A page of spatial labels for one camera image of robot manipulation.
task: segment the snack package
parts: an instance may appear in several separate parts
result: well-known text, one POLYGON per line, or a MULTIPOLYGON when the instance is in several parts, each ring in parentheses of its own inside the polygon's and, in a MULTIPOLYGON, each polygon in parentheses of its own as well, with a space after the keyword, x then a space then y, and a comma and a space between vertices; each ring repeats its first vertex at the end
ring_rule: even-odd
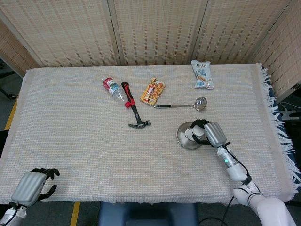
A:
POLYGON ((191 66, 197 78, 194 88, 206 87, 207 89, 214 89, 210 72, 210 62, 199 62, 197 60, 192 60, 191 66))
POLYGON ((165 83, 158 79, 152 79, 146 90, 140 97, 140 100, 148 105, 154 105, 164 90, 165 83))

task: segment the hammer head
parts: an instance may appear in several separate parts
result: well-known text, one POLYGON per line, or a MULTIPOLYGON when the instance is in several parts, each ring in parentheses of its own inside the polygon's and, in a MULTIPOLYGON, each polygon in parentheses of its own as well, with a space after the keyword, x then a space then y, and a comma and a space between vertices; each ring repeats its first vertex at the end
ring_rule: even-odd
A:
POLYGON ((145 122, 143 122, 143 123, 140 123, 140 124, 138 124, 138 125, 133 125, 133 124, 129 124, 129 123, 128 123, 128 126, 133 127, 133 128, 136 128, 136 129, 142 129, 142 128, 144 128, 145 126, 150 126, 150 125, 151 125, 150 120, 147 120, 147 121, 145 121, 145 122))

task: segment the tablecloth fringe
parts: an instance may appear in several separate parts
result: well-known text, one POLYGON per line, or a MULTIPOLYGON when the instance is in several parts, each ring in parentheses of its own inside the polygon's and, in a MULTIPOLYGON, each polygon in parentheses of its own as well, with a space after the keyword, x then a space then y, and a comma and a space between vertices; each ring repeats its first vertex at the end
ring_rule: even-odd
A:
POLYGON ((280 146, 282 147, 282 152, 283 155, 285 156, 285 160, 288 165, 288 172, 292 179, 292 186, 294 192, 298 193, 297 188, 301 187, 300 171, 296 167, 295 162, 288 156, 289 154, 295 153, 295 150, 293 149, 293 143, 292 140, 288 138, 288 135, 281 130, 284 129, 284 122, 278 119, 278 116, 280 115, 278 111, 278 106, 277 105, 274 106, 276 97, 271 97, 269 95, 270 89, 272 88, 270 83, 268 83, 268 81, 270 81, 270 75, 268 74, 267 69, 262 69, 261 73, 263 75, 261 77, 262 78, 261 85, 265 93, 266 101, 268 104, 270 119, 274 122, 273 125, 275 125, 275 131, 277 133, 276 137, 279 141, 280 146))

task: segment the ladle handle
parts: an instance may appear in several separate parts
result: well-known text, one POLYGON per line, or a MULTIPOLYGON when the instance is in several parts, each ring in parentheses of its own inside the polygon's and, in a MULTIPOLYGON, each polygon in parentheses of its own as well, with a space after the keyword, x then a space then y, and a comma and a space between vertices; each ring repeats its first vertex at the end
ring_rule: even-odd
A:
POLYGON ((193 107, 191 105, 155 105, 154 108, 193 107))

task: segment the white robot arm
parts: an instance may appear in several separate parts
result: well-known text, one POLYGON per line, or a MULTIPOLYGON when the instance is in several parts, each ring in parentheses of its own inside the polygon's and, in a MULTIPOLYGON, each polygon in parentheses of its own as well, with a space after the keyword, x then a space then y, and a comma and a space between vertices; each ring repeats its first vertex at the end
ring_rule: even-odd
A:
POLYGON ((245 206, 250 206, 259 217, 263 226, 295 226, 295 222, 285 204, 277 198, 266 198, 261 194, 257 185, 252 181, 247 168, 235 157, 228 148, 230 142, 217 122, 196 120, 190 130, 194 141, 199 144, 208 144, 217 148, 217 155, 227 167, 227 172, 232 180, 241 181, 243 184, 233 189, 234 197, 245 206), (205 134, 208 141, 200 140, 200 135, 205 134))
POLYGON ((56 185, 53 185, 47 193, 41 194, 46 180, 48 178, 53 180, 55 175, 59 176, 60 173, 54 168, 35 168, 25 173, 11 196, 13 201, 9 202, 9 205, 12 208, 8 209, 0 219, 0 226, 20 226, 27 216, 27 207, 32 206, 36 201, 49 198, 55 192, 56 185))

